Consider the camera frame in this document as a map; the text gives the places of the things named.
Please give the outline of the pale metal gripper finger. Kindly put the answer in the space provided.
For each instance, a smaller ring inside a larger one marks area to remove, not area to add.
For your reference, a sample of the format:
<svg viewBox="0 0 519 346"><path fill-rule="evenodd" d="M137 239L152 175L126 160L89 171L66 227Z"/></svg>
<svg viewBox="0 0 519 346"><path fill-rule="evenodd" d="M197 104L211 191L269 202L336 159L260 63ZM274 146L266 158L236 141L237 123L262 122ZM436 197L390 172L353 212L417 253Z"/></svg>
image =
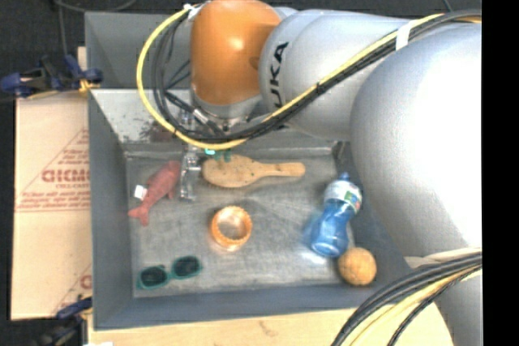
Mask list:
<svg viewBox="0 0 519 346"><path fill-rule="evenodd" d="M190 199L196 199L195 186L200 175L200 158L194 154L190 158Z"/></svg>
<svg viewBox="0 0 519 346"><path fill-rule="evenodd" d="M191 185L190 185L190 181L189 181L189 169L190 169L189 157L184 156L182 158L182 162L181 162L179 185L180 185L180 198L185 199L185 200L191 199Z"/></svg>

